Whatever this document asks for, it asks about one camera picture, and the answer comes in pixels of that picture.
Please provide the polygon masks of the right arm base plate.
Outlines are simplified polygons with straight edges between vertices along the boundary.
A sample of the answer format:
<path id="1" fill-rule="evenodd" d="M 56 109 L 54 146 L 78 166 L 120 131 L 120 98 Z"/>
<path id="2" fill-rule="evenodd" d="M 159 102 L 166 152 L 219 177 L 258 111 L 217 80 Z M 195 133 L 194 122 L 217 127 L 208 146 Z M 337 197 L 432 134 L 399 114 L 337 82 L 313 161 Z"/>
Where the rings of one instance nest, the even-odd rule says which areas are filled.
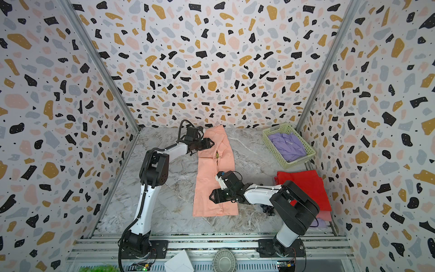
<path id="1" fill-rule="evenodd" d="M 286 247 L 276 238 L 258 240 L 257 252 L 260 258 L 273 257 L 305 257 L 305 247 L 301 239 L 296 239 L 290 246 Z"/>

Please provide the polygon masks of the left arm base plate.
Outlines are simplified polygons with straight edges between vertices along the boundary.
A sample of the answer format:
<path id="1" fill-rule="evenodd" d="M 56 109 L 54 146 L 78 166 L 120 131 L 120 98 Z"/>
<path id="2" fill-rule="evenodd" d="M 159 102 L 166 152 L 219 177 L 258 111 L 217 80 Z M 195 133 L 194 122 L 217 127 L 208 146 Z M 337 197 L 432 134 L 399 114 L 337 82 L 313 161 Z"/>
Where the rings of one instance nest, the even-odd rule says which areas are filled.
<path id="1" fill-rule="evenodd" d="M 140 244 L 123 243 L 121 260 L 165 259 L 169 241 L 151 240 Z"/>

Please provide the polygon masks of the folded red t-shirt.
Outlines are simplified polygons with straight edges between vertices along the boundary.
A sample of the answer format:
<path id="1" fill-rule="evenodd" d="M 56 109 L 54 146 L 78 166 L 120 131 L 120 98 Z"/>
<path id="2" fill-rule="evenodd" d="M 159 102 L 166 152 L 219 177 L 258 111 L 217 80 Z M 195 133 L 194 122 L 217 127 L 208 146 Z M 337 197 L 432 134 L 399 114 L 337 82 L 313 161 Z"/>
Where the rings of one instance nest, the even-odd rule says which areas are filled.
<path id="1" fill-rule="evenodd" d="M 321 211 L 332 211 L 324 188 L 324 182 L 315 170 L 294 173 L 277 172 L 274 179 L 277 185 L 282 185 L 286 181 L 293 181 L 317 203 Z"/>

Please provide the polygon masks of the purple t-shirt in basket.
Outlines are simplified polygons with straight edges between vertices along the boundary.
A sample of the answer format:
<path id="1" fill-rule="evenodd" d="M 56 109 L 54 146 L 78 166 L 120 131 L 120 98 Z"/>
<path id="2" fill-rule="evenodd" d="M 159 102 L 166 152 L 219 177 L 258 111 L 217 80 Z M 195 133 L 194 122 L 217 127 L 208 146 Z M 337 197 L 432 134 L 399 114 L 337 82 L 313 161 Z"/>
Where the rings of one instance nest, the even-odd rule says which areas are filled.
<path id="1" fill-rule="evenodd" d="M 304 145 L 294 134 L 275 133 L 268 136 L 286 162 L 293 162 L 307 155 Z"/>

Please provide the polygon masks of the green plastic basket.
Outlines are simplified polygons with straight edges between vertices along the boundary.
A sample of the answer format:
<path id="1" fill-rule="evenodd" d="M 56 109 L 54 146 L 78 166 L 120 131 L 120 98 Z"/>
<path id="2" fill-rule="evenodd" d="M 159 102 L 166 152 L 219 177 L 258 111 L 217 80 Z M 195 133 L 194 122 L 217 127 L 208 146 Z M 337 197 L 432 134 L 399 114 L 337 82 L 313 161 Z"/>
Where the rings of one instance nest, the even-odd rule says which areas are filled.
<path id="1" fill-rule="evenodd" d="M 316 155 L 311 145 L 288 123 L 264 129 L 262 140 L 284 169 L 304 164 Z"/>

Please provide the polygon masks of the grey ribbed plate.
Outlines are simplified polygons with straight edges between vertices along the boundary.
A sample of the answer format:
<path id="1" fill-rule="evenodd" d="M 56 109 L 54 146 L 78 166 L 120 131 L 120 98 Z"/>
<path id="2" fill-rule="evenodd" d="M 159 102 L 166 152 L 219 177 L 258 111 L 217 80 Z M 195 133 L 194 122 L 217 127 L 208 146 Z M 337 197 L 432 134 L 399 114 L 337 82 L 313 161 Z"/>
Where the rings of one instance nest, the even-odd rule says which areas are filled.
<path id="1" fill-rule="evenodd" d="M 217 252 L 213 259 L 214 272 L 235 272 L 236 258 L 229 249 L 222 249 Z"/>

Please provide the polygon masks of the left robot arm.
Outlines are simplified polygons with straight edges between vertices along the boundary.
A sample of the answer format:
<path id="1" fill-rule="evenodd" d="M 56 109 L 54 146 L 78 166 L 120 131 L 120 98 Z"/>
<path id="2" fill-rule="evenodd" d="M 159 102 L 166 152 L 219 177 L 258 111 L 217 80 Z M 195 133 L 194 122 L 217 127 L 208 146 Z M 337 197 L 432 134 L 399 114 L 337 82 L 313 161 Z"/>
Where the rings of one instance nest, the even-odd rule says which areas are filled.
<path id="1" fill-rule="evenodd" d="M 140 197 L 135 217 L 118 241 L 119 263 L 122 262 L 122 255 L 148 258 L 154 253 L 150 243 L 152 214 L 157 196 L 168 179 L 170 163 L 180 156 L 193 155 L 214 146 L 215 142 L 204 136 L 203 127 L 182 120 L 174 144 L 147 151 L 139 171 Z"/>

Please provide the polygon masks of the aluminium rail frame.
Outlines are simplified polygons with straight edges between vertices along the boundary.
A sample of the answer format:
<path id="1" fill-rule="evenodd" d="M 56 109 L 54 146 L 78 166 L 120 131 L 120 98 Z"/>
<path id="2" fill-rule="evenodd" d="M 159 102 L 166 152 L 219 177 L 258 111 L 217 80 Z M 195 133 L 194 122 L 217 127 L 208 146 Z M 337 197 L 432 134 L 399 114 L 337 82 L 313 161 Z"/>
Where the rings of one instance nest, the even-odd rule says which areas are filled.
<path id="1" fill-rule="evenodd" d="M 186 250 L 196 272 L 213 271 L 213 259 L 218 251 L 229 249 L 236 258 L 237 272 L 277 272 L 286 264 L 296 272 L 357 272 L 356 260 L 348 240 L 332 232 L 310 232 L 300 239 L 305 257 L 260 258 L 258 240 L 272 239 L 271 233 L 215 233 L 185 235 L 154 235 L 151 240 L 169 241 L 165 259 L 122 260 L 124 271 L 133 263 L 151 262 L 151 272 L 164 272 L 164 264 Z"/>

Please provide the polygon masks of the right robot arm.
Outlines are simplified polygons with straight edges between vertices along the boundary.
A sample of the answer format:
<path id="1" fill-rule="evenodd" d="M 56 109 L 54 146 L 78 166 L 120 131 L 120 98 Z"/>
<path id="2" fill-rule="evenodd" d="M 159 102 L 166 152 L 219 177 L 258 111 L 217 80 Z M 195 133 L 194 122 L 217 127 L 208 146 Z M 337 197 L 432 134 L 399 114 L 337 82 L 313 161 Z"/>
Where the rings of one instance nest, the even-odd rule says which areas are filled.
<path id="1" fill-rule="evenodd" d="M 268 215 L 278 215 L 283 225 L 273 239 L 258 240 L 261 258 L 296 256 L 295 241 L 306 234 L 320 212 L 318 204 L 293 181 L 266 186 L 243 183 L 236 171 L 218 172 L 215 176 L 220 188 L 209 196 L 215 204 L 231 202 L 260 205 Z"/>

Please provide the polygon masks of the green artificial grass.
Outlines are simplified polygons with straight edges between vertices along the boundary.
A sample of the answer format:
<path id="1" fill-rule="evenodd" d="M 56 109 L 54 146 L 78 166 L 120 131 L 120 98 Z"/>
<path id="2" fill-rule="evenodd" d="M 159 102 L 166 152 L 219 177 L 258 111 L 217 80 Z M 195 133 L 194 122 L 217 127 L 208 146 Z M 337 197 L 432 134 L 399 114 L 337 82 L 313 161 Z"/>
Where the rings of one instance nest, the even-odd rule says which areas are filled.
<path id="1" fill-rule="evenodd" d="M 81 267 L 78 272 L 119 272 L 119 269 L 111 265 Z"/>

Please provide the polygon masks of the white paper sheet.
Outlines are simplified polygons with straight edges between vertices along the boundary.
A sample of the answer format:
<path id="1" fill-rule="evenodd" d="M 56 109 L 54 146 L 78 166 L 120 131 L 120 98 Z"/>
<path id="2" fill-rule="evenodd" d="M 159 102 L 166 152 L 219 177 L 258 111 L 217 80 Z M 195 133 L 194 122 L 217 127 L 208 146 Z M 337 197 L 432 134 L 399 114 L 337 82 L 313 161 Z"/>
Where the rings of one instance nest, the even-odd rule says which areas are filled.
<path id="1" fill-rule="evenodd" d="M 164 264 L 166 272 L 194 272 L 193 264 L 186 250 L 182 250 Z"/>

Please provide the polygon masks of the black grape bunch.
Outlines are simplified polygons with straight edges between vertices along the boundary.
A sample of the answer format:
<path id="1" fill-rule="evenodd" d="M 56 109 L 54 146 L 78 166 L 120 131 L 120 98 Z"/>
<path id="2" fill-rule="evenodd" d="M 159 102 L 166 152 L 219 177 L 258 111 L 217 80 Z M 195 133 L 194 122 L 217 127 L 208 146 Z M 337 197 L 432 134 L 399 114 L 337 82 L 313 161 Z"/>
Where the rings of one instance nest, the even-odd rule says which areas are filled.
<path id="1" fill-rule="evenodd" d="M 275 209 L 273 206 L 269 205 L 260 205 L 263 213 L 265 213 L 268 216 L 274 216 L 275 215 Z"/>

